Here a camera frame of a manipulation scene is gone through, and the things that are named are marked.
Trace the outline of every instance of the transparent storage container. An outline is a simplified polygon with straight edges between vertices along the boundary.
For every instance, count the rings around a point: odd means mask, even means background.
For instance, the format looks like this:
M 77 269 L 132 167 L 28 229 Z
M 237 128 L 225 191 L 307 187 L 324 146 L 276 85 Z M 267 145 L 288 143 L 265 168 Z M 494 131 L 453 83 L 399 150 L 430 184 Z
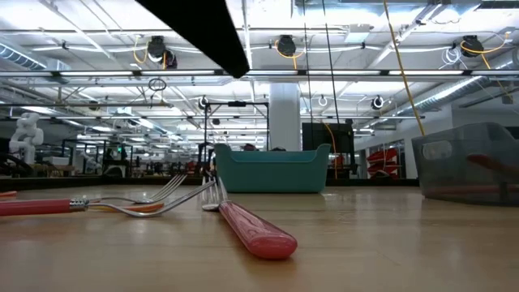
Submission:
M 465 125 L 412 143 L 427 198 L 519 204 L 519 143 L 500 124 Z

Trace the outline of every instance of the teal basket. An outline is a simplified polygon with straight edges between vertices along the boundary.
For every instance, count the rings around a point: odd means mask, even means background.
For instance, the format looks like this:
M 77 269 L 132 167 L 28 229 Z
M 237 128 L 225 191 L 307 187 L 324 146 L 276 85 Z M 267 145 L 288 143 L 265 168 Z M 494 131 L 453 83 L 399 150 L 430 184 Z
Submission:
M 324 189 L 330 144 L 313 151 L 232 151 L 214 146 L 217 173 L 228 192 L 315 193 Z

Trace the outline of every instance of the ceiling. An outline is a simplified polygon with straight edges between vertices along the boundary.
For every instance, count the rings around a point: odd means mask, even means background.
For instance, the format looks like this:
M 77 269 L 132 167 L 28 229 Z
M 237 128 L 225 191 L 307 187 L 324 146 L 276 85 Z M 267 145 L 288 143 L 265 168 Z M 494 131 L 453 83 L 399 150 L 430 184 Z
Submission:
M 178 70 L 191 69 L 218 69 L 218 65 L 201 54 L 196 48 L 185 41 L 177 33 L 173 32 L 157 17 L 144 9 L 133 0 L 61 0 L 53 1 L 55 8 L 52 11 L 42 4 L 44 0 L 0 0 L 0 43 L 6 42 L 17 45 L 25 54 L 38 59 L 49 61 L 59 60 L 73 71 L 110 71 L 110 70 L 160 70 L 161 64 L 152 62 L 149 58 L 139 63 L 135 60 L 145 56 L 144 48 L 151 36 L 162 35 L 165 43 L 174 52 L 178 60 Z M 391 35 L 381 2 L 350 3 L 338 5 L 339 0 L 326 0 L 327 14 L 323 16 L 322 8 L 316 3 L 308 1 L 306 17 L 302 15 L 301 6 L 291 6 L 292 1 L 279 0 L 227 0 L 229 12 L 237 28 L 238 35 L 244 49 L 247 47 L 244 24 L 244 15 L 250 36 L 252 68 L 255 70 L 293 70 L 294 64 L 291 58 L 282 58 L 273 47 L 280 35 L 293 36 L 294 43 L 301 51 L 305 41 L 308 43 L 308 52 L 297 58 L 298 69 L 323 69 L 331 67 L 338 69 L 397 69 L 396 55 L 390 51 L 385 57 L 380 57 L 380 52 L 391 42 Z M 415 17 L 425 7 L 425 2 L 402 1 L 393 3 L 389 7 L 392 26 L 399 36 L 405 34 L 405 30 L 412 26 Z M 406 69 L 457 69 L 482 65 L 481 58 L 457 58 L 452 65 L 445 60 L 447 48 L 453 43 L 459 44 L 461 38 L 466 35 L 477 35 L 485 49 L 499 47 L 504 42 L 504 33 L 511 32 L 502 49 L 488 54 L 490 60 L 495 56 L 510 50 L 515 46 L 519 33 L 519 17 L 515 10 L 479 10 L 475 9 L 478 2 L 459 1 L 456 5 L 449 6 L 434 18 L 417 26 L 410 34 L 402 37 L 399 48 L 401 49 L 403 67 Z M 73 23 L 87 37 L 75 30 Z M 212 31 L 211 24 L 197 21 L 200 33 Z M 225 48 L 225 44 L 214 44 Z M 0 59 L 0 70 L 22 71 L 26 70 L 13 62 Z M 270 79 L 241 79 L 234 80 L 230 77 L 171 77 L 165 79 L 167 88 L 163 92 L 156 92 L 153 97 L 155 106 L 149 104 L 152 91 L 144 95 L 147 90 L 148 79 L 141 81 L 128 78 L 70 78 L 69 84 L 50 83 L 43 78 L 14 78 L 5 79 L 7 84 L 17 84 L 21 89 L 28 88 L 36 95 L 25 93 L 20 99 L 14 93 L 0 95 L 0 101 L 50 103 L 62 101 L 70 103 L 88 103 L 98 101 L 100 103 L 126 103 L 129 104 L 119 111 L 138 116 L 185 116 L 198 115 L 201 111 L 198 104 L 201 97 L 208 98 L 211 102 L 226 101 L 268 101 L 269 85 L 276 80 Z M 335 82 L 335 95 L 339 114 L 366 115 L 371 112 L 371 99 L 382 96 L 386 100 L 394 101 L 387 107 L 396 108 L 407 101 L 404 85 L 397 79 L 390 81 L 369 81 L 359 79 L 357 82 Z M 313 112 L 316 114 L 330 114 L 335 112 L 333 104 L 334 91 L 332 81 L 307 79 L 296 81 L 299 84 L 302 95 L 301 104 L 309 105 L 311 99 Z M 433 88 L 438 82 L 433 79 L 414 81 L 410 89 L 414 95 Z M 326 105 L 320 105 L 319 99 L 327 100 Z M 160 107 L 158 102 L 163 100 L 168 106 Z M 135 104 L 147 103 L 145 106 Z M 60 109 L 61 114 L 68 111 L 70 115 L 80 114 L 85 116 L 106 116 L 107 110 L 117 110 L 101 107 L 92 111 L 86 107 L 69 107 Z M 260 115 L 257 109 L 222 107 L 219 114 L 246 114 Z M 90 122 L 81 122 L 85 126 L 92 126 Z M 152 123 L 165 131 L 178 135 L 193 135 L 190 139 L 186 136 L 184 141 L 198 141 L 200 131 L 197 126 L 187 120 L 178 118 L 152 120 Z M 157 128 L 148 131 L 147 127 L 131 125 L 123 120 L 102 121 L 103 127 L 120 127 L 114 132 L 126 134 L 153 134 Z M 266 122 L 262 118 L 222 120 L 218 127 L 222 128 L 265 128 Z M 87 129 L 97 134 L 109 134 Z M 256 132 L 259 138 L 247 136 L 247 141 L 261 145 L 260 137 L 264 131 Z M 241 141 L 242 138 L 230 137 L 230 140 Z M 149 141 L 165 142 L 163 140 L 149 138 Z M 186 148 L 194 144 L 186 143 Z

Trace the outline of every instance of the pillar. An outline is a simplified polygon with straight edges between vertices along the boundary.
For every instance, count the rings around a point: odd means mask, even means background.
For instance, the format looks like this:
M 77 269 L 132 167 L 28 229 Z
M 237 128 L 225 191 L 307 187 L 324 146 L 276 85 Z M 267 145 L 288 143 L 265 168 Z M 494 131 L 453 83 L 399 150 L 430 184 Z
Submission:
M 270 84 L 270 145 L 287 151 L 301 150 L 298 84 Z

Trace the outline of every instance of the pink fork handle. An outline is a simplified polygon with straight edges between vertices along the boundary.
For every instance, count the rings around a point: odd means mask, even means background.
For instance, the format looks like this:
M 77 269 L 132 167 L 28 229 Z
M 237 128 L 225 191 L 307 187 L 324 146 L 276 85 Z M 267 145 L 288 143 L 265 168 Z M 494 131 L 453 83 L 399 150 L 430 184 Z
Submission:
M 70 199 L 26 200 L 0 203 L 0 216 L 69 213 Z
M 255 256 L 269 260 L 288 258 L 298 247 L 292 235 L 233 202 L 220 204 L 220 213 L 247 250 Z

